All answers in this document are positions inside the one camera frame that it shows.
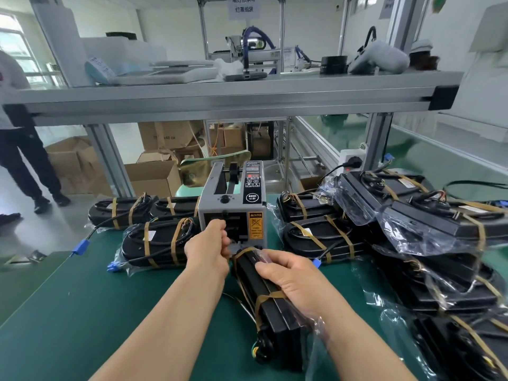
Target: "human hand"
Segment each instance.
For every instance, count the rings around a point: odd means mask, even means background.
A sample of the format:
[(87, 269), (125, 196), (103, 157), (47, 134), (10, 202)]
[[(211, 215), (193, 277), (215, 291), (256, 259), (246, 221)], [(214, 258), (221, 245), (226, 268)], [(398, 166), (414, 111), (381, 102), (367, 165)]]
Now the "human hand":
[(193, 236), (184, 247), (187, 267), (205, 267), (215, 270), (224, 278), (229, 273), (228, 260), (231, 256), (225, 221), (213, 219), (204, 231)]
[(263, 252), (273, 263), (257, 262), (258, 274), (278, 285), (307, 317), (327, 319), (336, 307), (349, 307), (345, 298), (311, 260), (287, 251)]

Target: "automatic tape cutter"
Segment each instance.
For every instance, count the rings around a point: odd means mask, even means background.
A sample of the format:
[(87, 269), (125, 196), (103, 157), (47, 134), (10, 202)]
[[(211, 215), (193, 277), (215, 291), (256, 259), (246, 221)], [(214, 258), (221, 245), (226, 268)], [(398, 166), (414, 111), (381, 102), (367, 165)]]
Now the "automatic tape cutter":
[[(240, 184), (240, 193), (234, 189)], [(267, 248), (266, 190), (263, 162), (246, 161), (243, 169), (231, 162), (214, 163), (198, 204), (201, 230), (212, 219), (224, 219), (228, 237), (239, 248)]]

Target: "person's right hand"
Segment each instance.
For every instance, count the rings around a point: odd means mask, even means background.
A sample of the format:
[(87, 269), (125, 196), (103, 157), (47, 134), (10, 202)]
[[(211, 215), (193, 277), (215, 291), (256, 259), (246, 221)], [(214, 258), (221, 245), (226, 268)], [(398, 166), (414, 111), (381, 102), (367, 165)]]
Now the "person's right hand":
[(287, 251), (263, 252), (273, 263), (257, 262), (258, 274), (278, 285), (307, 317), (326, 319), (336, 307), (349, 307), (344, 297), (308, 258)]

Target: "power socket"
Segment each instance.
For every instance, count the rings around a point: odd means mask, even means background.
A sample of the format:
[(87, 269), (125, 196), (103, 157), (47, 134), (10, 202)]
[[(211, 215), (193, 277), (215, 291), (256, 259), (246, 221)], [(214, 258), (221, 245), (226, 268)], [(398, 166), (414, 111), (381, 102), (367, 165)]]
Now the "power socket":
[[(365, 160), (365, 154), (366, 150), (362, 150), (360, 148), (356, 148), (353, 150), (341, 150), (339, 152), (339, 165), (346, 163), (349, 159), (351, 159), (353, 156), (359, 157), (362, 161)], [(359, 171), (359, 168), (354, 169), (351, 167), (346, 167), (344, 170), (344, 167), (340, 167), (335, 171), (335, 175), (343, 174), (349, 171)]]

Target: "orange warning sticker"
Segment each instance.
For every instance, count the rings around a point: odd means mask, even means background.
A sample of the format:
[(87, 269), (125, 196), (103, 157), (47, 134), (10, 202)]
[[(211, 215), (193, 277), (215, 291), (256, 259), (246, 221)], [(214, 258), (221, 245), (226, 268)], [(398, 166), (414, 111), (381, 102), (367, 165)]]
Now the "orange warning sticker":
[(263, 213), (249, 212), (249, 238), (263, 239)]

